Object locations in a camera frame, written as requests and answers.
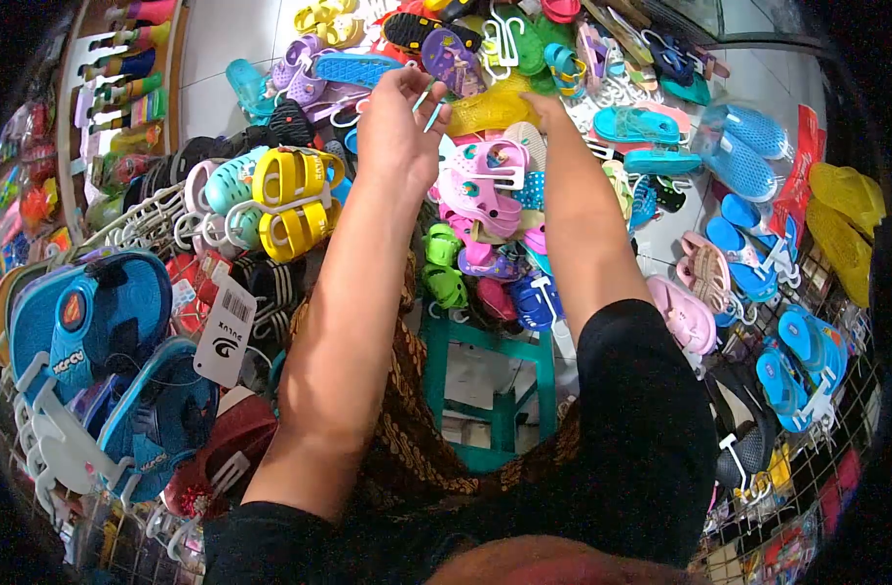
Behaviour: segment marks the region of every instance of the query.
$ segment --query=person's left hand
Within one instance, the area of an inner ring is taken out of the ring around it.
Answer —
[[[452,117],[448,104],[436,122],[424,128],[437,104],[446,96],[446,85],[433,84],[417,111],[411,112],[429,85],[428,74],[415,67],[388,71],[371,92],[368,111],[358,123],[358,177],[396,186],[418,203],[440,173],[440,140]]]

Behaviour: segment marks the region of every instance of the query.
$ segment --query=barcode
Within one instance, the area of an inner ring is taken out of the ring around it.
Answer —
[[[233,295],[231,290],[225,291],[225,298],[221,300],[221,304],[223,307],[225,307],[225,310],[229,311],[231,314],[238,317],[245,323],[251,321],[252,309],[245,303],[241,302],[241,298]]]

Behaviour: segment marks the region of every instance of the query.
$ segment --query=black sleeve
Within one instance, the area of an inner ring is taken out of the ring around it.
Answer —
[[[206,582],[306,583],[319,573],[329,522],[303,510],[252,502],[206,523]]]
[[[637,299],[596,312],[576,355],[582,481],[573,495],[598,502],[582,510],[581,532],[612,554],[686,566],[716,477],[705,385],[660,313]]]

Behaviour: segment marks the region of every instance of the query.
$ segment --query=black shirt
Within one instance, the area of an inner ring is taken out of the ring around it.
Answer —
[[[551,534],[614,555],[685,567],[716,476],[717,439],[697,382],[657,310],[621,300],[577,348],[580,449],[558,474],[418,521],[333,528],[270,503],[206,526],[209,583],[428,579],[460,543]]]

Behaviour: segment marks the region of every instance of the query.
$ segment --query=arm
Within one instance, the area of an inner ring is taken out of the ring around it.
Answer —
[[[442,83],[386,73],[359,123],[359,174],[280,379],[280,426],[243,503],[266,501],[337,521],[381,411],[410,234],[436,181],[451,109],[423,133]]]
[[[599,160],[556,98],[522,94],[541,115],[547,134],[547,252],[569,331],[622,298],[652,302],[627,239],[615,190]]]

